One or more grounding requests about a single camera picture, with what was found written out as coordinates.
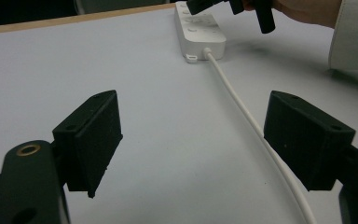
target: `white sleeve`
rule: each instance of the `white sleeve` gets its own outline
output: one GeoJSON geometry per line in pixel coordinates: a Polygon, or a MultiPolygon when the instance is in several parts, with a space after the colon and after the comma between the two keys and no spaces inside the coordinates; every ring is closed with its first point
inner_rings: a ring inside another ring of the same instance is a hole
{"type": "Polygon", "coordinates": [[[335,69],[358,70],[358,0],[342,0],[329,65],[335,69]]]}

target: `wooden table edge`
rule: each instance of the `wooden table edge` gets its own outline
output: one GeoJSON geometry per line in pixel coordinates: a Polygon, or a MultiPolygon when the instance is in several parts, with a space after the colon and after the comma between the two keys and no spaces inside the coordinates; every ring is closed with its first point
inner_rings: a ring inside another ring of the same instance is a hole
{"type": "Polygon", "coordinates": [[[55,26],[55,25],[63,25],[68,23],[76,23],[82,21],[95,21],[99,19],[117,17],[117,16],[125,16],[135,13],[142,13],[147,11],[153,10],[161,10],[174,7],[174,3],[170,4],[163,4],[163,5],[155,5],[150,7],[134,7],[122,10],[115,10],[115,11],[107,11],[107,12],[99,12],[99,13],[92,13],[86,15],[78,15],[73,17],[64,17],[58,19],[51,19],[51,20],[44,20],[44,21],[28,21],[22,23],[14,23],[8,25],[0,25],[0,33],[4,32],[11,32],[11,31],[19,31],[19,30],[28,30],[40,27],[48,27],[48,26],[55,26]]]}

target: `hand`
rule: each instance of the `hand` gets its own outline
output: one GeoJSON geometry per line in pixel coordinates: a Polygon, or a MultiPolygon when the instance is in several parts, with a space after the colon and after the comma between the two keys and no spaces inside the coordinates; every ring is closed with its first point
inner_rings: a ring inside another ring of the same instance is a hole
{"type": "MultiPolygon", "coordinates": [[[[253,0],[242,0],[245,10],[255,10],[252,6],[252,1],[253,0]]],[[[334,29],[341,1],[342,0],[272,0],[272,7],[295,21],[319,24],[334,29]]]]}

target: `white table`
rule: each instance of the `white table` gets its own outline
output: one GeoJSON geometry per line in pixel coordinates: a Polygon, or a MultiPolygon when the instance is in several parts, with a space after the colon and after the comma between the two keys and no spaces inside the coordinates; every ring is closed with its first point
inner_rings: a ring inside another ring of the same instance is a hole
{"type": "MultiPolygon", "coordinates": [[[[331,29],[274,12],[211,9],[220,60],[262,126],[272,90],[296,94],[357,131],[358,72],[332,71],[331,29]]],[[[73,223],[302,223],[293,195],[207,62],[182,57],[173,8],[0,34],[0,169],[14,146],[52,129],[91,95],[117,90],[124,139],[91,200],[66,192],[73,223]]],[[[337,182],[305,192],[319,223],[340,223],[337,182]]]]}

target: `screw hole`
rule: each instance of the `screw hole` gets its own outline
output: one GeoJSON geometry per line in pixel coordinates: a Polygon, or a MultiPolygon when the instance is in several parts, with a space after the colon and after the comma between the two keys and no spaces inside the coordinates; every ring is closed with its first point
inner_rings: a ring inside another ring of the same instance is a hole
{"type": "Polygon", "coordinates": [[[17,155],[18,156],[29,156],[32,155],[34,153],[36,153],[37,151],[39,151],[40,146],[39,145],[28,145],[25,147],[21,147],[19,150],[17,150],[17,155]]]}
{"type": "Polygon", "coordinates": [[[29,223],[34,216],[36,216],[36,210],[34,208],[26,208],[20,211],[16,216],[11,220],[12,224],[25,224],[29,223]]]}

